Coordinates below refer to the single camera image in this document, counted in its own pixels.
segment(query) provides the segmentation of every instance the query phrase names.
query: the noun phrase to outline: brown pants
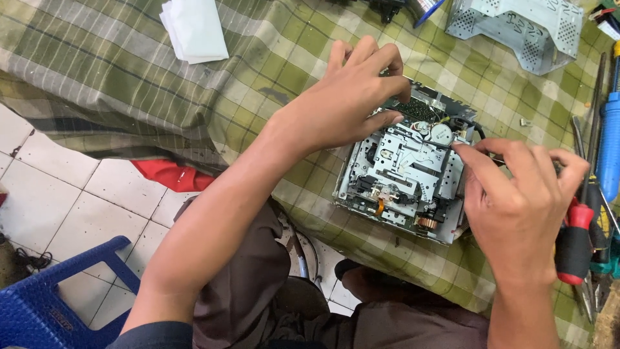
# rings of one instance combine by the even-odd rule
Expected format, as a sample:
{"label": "brown pants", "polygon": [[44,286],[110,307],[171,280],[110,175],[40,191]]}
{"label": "brown pants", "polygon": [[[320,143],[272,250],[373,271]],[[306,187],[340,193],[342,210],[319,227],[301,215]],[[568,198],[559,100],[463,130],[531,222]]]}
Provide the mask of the brown pants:
{"label": "brown pants", "polygon": [[271,339],[322,342],[328,349],[487,347],[486,318],[430,292],[415,304],[362,303],[351,317],[325,314],[304,320],[275,309],[272,299],[291,264],[284,246],[274,240],[281,236],[276,215],[264,205],[231,261],[196,302],[194,349],[257,348]]}

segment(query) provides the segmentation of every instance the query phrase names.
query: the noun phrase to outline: hand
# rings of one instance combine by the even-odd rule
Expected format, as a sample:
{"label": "hand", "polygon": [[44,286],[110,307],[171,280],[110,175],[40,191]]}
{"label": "hand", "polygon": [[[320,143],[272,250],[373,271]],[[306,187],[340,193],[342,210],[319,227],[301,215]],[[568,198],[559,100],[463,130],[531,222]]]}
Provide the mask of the hand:
{"label": "hand", "polygon": [[[379,77],[388,68],[390,76]],[[389,97],[407,103],[409,80],[394,44],[381,49],[370,37],[353,47],[336,41],[323,78],[277,111],[263,128],[281,148],[304,157],[312,152],[363,140],[374,131],[402,120],[396,111],[370,113]]]}
{"label": "hand", "polygon": [[[465,163],[465,213],[498,284],[551,284],[552,249],[560,224],[589,165],[563,149],[487,138],[453,149]],[[484,153],[502,155],[508,179]],[[556,175],[552,164],[564,169]]]}

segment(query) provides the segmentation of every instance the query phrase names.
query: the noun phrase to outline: green checkered cloth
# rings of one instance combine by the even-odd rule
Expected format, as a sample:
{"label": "green checkered cloth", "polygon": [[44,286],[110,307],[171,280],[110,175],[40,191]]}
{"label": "green checkered cloth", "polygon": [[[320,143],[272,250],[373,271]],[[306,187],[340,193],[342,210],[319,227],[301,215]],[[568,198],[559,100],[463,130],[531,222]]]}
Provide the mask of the green checkered cloth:
{"label": "green checkered cloth", "polygon": [[[569,117],[586,114],[611,39],[587,22],[577,61],[534,76],[506,46],[446,35],[450,6],[412,29],[406,11],[382,25],[364,2],[219,0],[231,57],[190,66],[175,58],[161,1],[0,0],[0,102],[94,158],[168,158],[214,173],[321,78],[334,40],[372,35],[400,48],[406,76],[478,110],[487,135],[572,149]],[[445,247],[332,205],[347,152],[314,153],[286,174],[274,195],[290,216],[353,259],[489,315],[494,278],[471,236]],[[588,347],[593,326],[567,285],[555,289],[562,345]]]}

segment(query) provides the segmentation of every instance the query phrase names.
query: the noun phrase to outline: white tile floor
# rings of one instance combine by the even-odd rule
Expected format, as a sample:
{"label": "white tile floor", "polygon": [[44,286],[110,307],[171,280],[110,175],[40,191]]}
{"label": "white tile floor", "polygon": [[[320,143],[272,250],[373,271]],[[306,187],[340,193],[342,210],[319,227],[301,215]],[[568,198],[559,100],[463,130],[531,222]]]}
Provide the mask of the white tile floor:
{"label": "white tile floor", "polygon": [[[116,235],[131,245],[118,254],[141,276],[186,198],[144,179],[126,160],[94,160],[56,145],[0,104],[0,185],[9,191],[0,207],[0,231],[29,253],[51,252],[54,264]],[[288,238],[281,240],[287,244]],[[332,312],[351,315],[359,303],[337,282],[334,265],[344,257],[313,239],[321,287]],[[312,251],[305,246],[310,274]],[[299,273],[293,259],[291,274]],[[133,305],[127,290],[104,263],[62,283],[63,299],[92,329]]]}

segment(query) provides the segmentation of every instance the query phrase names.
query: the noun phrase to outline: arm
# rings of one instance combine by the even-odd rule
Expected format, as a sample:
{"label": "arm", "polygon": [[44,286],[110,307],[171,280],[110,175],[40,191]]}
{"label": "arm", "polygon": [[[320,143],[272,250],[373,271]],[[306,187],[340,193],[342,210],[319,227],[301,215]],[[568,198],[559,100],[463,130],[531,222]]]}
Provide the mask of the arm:
{"label": "arm", "polygon": [[[380,78],[386,67],[392,76]],[[402,76],[395,45],[379,49],[373,38],[364,37],[353,50],[336,41],[323,79],[276,112],[172,226],[144,271],[122,333],[160,321],[191,324],[198,293],[239,248],[284,174],[312,152],[363,140],[400,122],[394,111],[368,117],[394,95],[409,101],[409,81]]]}
{"label": "arm", "polygon": [[[489,348],[559,348],[552,250],[588,163],[565,150],[499,138],[453,148],[466,164],[465,212],[497,282]],[[483,153],[503,155],[513,178]],[[552,160],[565,166],[559,176]]]}

